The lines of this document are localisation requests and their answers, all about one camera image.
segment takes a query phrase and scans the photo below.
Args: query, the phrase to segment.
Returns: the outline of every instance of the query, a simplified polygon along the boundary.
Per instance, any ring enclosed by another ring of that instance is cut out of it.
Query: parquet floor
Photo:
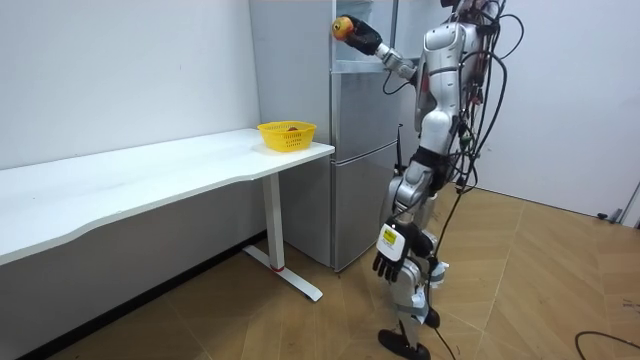
[[[454,194],[446,189],[431,230]],[[376,340],[393,328],[373,250],[340,275],[295,249],[287,266],[324,297],[313,304],[239,254],[54,356],[55,360],[395,359]],[[451,264],[433,291],[458,359],[577,359],[574,334],[599,330],[640,343],[640,231],[490,192],[463,198],[443,244]],[[421,337],[448,359],[434,332]],[[589,359],[640,352],[584,337]]]

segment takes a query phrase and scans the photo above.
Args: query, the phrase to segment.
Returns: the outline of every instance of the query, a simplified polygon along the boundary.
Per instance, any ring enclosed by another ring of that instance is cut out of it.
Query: freezer drawer
[[[402,96],[382,92],[383,73],[333,74],[332,145],[337,162],[350,160],[379,149],[394,140]],[[392,76],[389,89],[397,87]]]
[[[393,177],[395,144],[365,157],[333,165],[333,267],[342,270],[375,241],[382,200]]]

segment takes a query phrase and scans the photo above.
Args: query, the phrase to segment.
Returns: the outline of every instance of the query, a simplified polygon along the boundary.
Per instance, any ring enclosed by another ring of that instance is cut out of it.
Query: yellow basket
[[[289,152],[308,148],[316,126],[301,121],[279,121],[258,125],[258,130],[268,147]]]

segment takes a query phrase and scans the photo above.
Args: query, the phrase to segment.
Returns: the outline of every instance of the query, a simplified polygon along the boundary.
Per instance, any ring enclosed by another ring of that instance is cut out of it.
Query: white desk
[[[264,178],[269,256],[245,251],[312,300],[317,288],[284,267],[278,172],[333,153],[268,149],[245,129],[0,171],[0,265],[112,223],[234,182]]]

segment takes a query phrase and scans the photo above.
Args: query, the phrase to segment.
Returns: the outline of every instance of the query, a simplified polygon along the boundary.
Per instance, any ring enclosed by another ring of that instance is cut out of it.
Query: gray refrigerator
[[[391,26],[389,2],[356,3],[378,20],[388,10]],[[251,1],[261,121],[314,123],[314,141],[336,147],[331,158],[281,173],[284,239],[336,271],[377,239],[401,105],[382,92],[387,73],[375,59],[331,39],[339,11],[336,1]]]

